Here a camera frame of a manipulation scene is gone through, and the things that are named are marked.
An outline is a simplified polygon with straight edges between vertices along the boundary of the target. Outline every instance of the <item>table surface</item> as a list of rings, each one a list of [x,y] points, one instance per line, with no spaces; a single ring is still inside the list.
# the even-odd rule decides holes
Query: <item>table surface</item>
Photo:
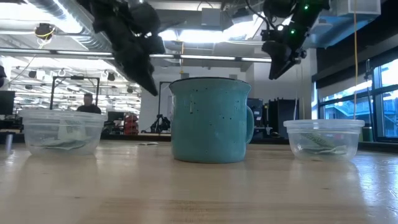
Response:
[[[250,145],[244,162],[172,159],[170,143],[102,141],[95,156],[0,157],[4,224],[398,223],[398,156],[301,162]]]

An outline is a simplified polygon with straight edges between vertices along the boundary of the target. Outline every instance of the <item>window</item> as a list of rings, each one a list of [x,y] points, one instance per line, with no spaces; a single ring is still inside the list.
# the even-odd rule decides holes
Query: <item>window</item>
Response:
[[[398,90],[382,94],[384,137],[398,137]]]
[[[354,119],[354,100],[325,105],[325,119]],[[370,123],[369,101],[367,97],[356,100],[356,119]]]
[[[381,86],[398,84],[398,59],[381,66]]]
[[[356,94],[358,93],[364,93],[369,89],[372,89],[372,80],[369,80],[367,82],[363,82],[361,84],[358,84],[356,86],[353,86],[351,88],[348,88],[346,90],[343,90],[341,92],[335,93],[333,95],[327,96],[323,99],[323,101],[328,101],[328,100],[335,100],[335,99],[341,99],[342,97],[345,96],[350,96],[353,95],[355,90],[356,90]]]
[[[376,141],[398,142],[398,59],[376,67],[368,75],[371,80],[363,82],[363,77],[361,77],[358,81],[363,83],[356,86],[352,86],[352,79],[347,79],[342,83],[337,83],[336,86],[328,86],[324,89],[325,95],[328,96],[321,98],[323,101],[319,102],[320,118],[353,119],[354,92],[356,91],[356,119],[372,124]]]

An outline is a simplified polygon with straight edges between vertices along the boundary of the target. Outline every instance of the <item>red object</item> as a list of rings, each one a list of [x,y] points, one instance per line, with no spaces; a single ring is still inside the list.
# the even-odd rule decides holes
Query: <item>red object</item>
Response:
[[[124,117],[124,134],[138,135],[138,117],[135,114]]]

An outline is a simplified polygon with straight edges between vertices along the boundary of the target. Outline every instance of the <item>computer monitor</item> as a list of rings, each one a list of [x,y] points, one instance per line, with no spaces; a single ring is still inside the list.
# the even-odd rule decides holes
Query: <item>computer monitor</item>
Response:
[[[11,115],[14,111],[15,91],[0,91],[0,115]]]
[[[108,121],[124,121],[124,112],[109,111]]]

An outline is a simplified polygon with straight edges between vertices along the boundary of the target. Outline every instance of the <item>man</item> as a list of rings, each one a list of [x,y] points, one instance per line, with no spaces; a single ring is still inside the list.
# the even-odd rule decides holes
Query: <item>man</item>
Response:
[[[85,94],[84,102],[85,104],[83,106],[79,106],[77,111],[101,114],[101,109],[93,104],[93,95],[91,93]]]

